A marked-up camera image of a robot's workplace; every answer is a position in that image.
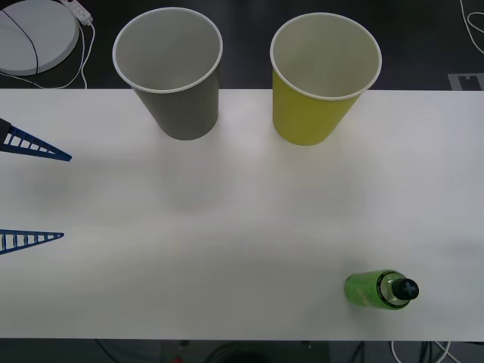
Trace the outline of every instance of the green bottle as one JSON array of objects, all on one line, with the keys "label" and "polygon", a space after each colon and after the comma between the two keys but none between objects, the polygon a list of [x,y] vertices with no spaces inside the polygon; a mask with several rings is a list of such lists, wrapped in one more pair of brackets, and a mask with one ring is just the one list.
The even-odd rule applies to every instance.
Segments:
[{"label": "green bottle", "polygon": [[350,275],[345,281],[348,300],[360,306],[399,310],[418,296],[417,284],[394,270]]}]

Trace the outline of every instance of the dark floor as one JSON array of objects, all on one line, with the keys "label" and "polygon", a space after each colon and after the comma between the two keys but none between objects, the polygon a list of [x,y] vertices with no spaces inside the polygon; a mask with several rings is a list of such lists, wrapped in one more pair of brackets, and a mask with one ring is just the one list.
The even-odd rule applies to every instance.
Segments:
[{"label": "dark floor", "polygon": [[[177,356],[184,363],[204,363],[208,355],[226,342],[192,341],[180,349],[179,341],[102,340],[104,352],[94,340],[0,340],[1,361],[5,363],[170,363]],[[359,342],[319,342],[309,347],[301,342],[245,342],[240,350],[264,352],[277,363],[390,363],[395,359],[388,342],[366,342],[364,360],[353,359]],[[421,343],[399,342],[396,351],[404,363],[419,362]],[[222,362],[231,352],[220,350],[212,363]],[[482,362],[484,346],[452,343],[450,352],[462,363]],[[433,344],[433,361],[441,354]],[[450,363],[447,357],[443,363]]]},{"label": "dark floor", "polygon": [[[3,8],[17,0],[0,0]],[[472,45],[459,0],[79,0],[93,16],[96,39],[85,67],[89,88],[128,88],[118,77],[111,50],[118,32],[133,17],[155,8],[194,9],[213,20],[224,40],[221,88],[271,88],[269,46],[289,19],[310,12],[331,12],[365,26],[379,42],[383,69],[374,89],[449,90],[449,73],[484,73],[484,55]],[[482,0],[463,0],[466,14],[484,11]],[[473,22],[484,28],[484,17]],[[87,40],[91,29],[84,27]],[[472,30],[484,47],[484,34]],[[38,83],[69,82],[79,68],[81,42]],[[0,88],[29,88],[0,76]],[[81,88],[80,77],[71,87]]]}]

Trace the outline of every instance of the cup rim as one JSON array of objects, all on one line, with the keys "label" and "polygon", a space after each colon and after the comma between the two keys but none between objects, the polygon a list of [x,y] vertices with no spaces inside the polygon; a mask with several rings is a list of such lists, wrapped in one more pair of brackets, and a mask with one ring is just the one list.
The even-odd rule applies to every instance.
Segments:
[{"label": "cup rim", "polygon": [[[208,24],[210,24],[212,26],[212,28],[215,30],[215,32],[217,34],[217,37],[219,38],[219,44],[220,44],[220,47],[219,47],[219,55],[217,56],[217,59],[216,59],[215,63],[213,64],[212,68],[210,68],[209,71],[204,76],[200,77],[195,82],[192,82],[192,83],[190,83],[188,85],[184,85],[183,87],[178,87],[178,88],[174,88],[174,89],[152,89],[152,88],[143,87],[141,85],[137,85],[133,81],[129,80],[123,74],[123,72],[121,71],[121,69],[119,68],[119,65],[118,65],[118,62],[117,62],[117,59],[116,59],[116,50],[117,50],[117,47],[118,47],[119,40],[123,36],[123,33],[126,31],[126,29],[128,29],[134,22],[140,20],[141,18],[146,17],[147,15],[152,14],[152,13],[157,13],[159,11],[173,11],[173,10],[184,11],[184,12],[187,12],[187,13],[191,13],[191,14],[197,15],[198,17],[201,17],[204,20],[206,20],[206,22]],[[206,17],[205,15],[203,15],[203,14],[201,14],[198,11],[195,11],[195,10],[191,10],[191,9],[187,9],[187,8],[168,7],[168,8],[158,8],[158,9],[150,10],[150,11],[147,11],[147,12],[145,12],[143,14],[140,14],[137,17],[131,19],[121,29],[121,31],[118,33],[118,35],[116,37],[116,40],[114,41],[112,55],[113,55],[114,68],[116,69],[118,75],[123,79],[124,82],[128,83],[131,87],[133,87],[135,89],[138,89],[140,91],[148,92],[148,93],[169,94],[169,93],[181,92],[181,91],[184,91],[186,89],[193,88],[194,86],[200,84],[205,79],[207,79],[213,73],[213,71],[219,66],[220,59],[222,58],[222,52],[223,52],[222,34],[220,33],[219,28],[217,28],[217,26],[208,17]]]},{"label": "cup rim", "polygon": [[[275,45],[275,40],[278,38],[278,36],[281,33],[281,31],[284,30],[291,23],[293,23],[295,21],[298,21],[298,20],[300,20],[300,19],[302,19],[304,17],[314,17],[314,16],[316,16],[316,17],[321,17],[321,16],[322,17],[337,17],[337,18],[340,18],[341,20],[348,21],[348,22],[350,22],[352,24],[355,24],[358,28],[360,28],[361,30],[363,30],[363,32],[373,41],[373,43],[375,45],[375,48],[377,49],[377,53],[378,53],[378,69],[377,69],[377,72],[375,73],[375,76],[373,77],[373,79],[365,87],[363,87],[362,89],[360,89],[360,90],[358,90],[356,92],[353,92],[350,95],[336,96],[336,97],[318,96],[318,95],[314,95],[312,93],[303,91],[300,88],[297,88],[295,85],[293,85],[291,82],[289,82],[286,79],[286,77],[284,77],[282,75],[282,73],[278,69],[278,66],[276,65],[275,59],[274,59],[274,45]],[[343,101],[343,100],[348,100],[350,98],[354,98],[356,96],[359,96],[361,93],[363,93],[364,91],[366,91],[367,89],[369,89],[377,81],[377,78],[380,75],[381,67],[382,67],[382,56],[381,56],[380,46],[378,45],[377,40],[371,35],[371,33],[364,26],[362,26],[360,23],[358,23],[358,22],[356,22],[356,21],[354,21],[352,19],[349,19],[348,17],[344,17],[343,15],[332,14],[332,13],[309,13],[309,14],[303,14],[303,15],[299,15],[298,17],[295,17],[295,18],[287,21],[274,34],[274,37],[272,38],[272,42],[271,42],[271,50],[270,50],[270,53],[271,53],[270,55],[271,55],[272,68],[277,73],[277,75],[279,76],[279,78],[282,79],[282,82],[284,82],[286,85],[288,85],[289,87],[291,87],[294,91],[296,91],[296,92],[298,92],[298,93],[300,93],[302,95],[305,95],[305,96],[308,96],[310,98],[314,98],[314,99],[317,99],[317,100],[324,100],[324,101]]]}]

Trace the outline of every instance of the black bottle cap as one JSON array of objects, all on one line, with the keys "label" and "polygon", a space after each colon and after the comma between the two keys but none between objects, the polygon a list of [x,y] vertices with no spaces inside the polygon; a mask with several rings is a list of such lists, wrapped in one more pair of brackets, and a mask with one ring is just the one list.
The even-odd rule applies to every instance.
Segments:
[{"label": "black bottle cap", "polygon": [[413,300],[418,296],[419,290],[415,281],[409,278],[399,278],[392,284],[393,295],[400,300]]}]

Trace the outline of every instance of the power strip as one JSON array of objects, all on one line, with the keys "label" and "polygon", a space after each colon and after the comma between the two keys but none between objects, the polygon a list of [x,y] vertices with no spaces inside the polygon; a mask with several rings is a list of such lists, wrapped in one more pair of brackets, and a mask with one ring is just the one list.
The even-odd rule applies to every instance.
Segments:
[{"label": "power strip", "polygon": [[59,0],[71,13],[81,22],[82,25],[89,25],[92,22],[91,13],[89,13],[77,0]]}]

